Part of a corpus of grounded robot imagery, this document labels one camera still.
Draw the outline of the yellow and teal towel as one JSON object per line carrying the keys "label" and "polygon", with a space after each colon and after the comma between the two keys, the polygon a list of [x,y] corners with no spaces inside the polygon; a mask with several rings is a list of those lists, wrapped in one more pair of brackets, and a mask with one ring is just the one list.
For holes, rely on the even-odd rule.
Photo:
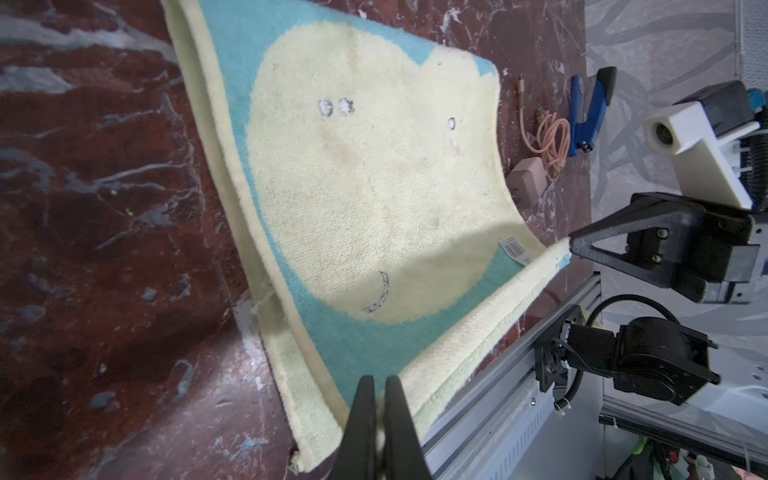
{"label": "yellow and teal towel", "polygon": [[508,191],[496,67],[309,1],[167,1],[208,166],[309,472],[359,379],[424,436],[570,261]]}

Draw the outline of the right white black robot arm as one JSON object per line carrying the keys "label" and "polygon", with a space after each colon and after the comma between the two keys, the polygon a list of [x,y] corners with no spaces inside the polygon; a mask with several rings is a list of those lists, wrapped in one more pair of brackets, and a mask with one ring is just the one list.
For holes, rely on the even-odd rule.
{"label": "right white black robot arm", "polygon": [[[569,248],[694,303],[747,304],[767,275],[767,214],[637,193],[629,206],[572,233]],[[710,367],[722,350],[661,303],[637,294],[606,299],[589,316],[570,307],[537,339],[534,353],[542,392],[576,372],[555,403],[558,412],[570,406],[586,373],[611,379],[619,391],[674,405],[725,383]]]}

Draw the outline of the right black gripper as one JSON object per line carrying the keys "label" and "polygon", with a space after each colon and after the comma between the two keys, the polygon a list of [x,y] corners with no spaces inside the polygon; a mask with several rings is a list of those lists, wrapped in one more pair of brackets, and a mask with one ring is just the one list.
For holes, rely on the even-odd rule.
{"label": "right black gripper", "polygon": [[664,193],[570,234],[570,252],[694,303],[748,304],[761,279],[761,214]]}

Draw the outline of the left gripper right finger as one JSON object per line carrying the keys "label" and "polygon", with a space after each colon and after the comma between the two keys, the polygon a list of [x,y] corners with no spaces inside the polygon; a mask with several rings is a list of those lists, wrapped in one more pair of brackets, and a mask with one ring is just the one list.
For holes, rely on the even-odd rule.
{"label": "left gripper right finger", "polygon": [[384,394],[384,468],[389,480],[431,480],[400,379],[390,376]]}

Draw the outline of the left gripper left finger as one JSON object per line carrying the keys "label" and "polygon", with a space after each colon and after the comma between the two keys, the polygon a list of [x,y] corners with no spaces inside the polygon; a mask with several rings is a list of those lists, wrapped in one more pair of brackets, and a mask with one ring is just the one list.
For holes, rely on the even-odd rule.
{"label": "left gripper left finger", "polygon": [[376,478],[376,431],[374,379],[366,375],[358,383],[329,480]]}

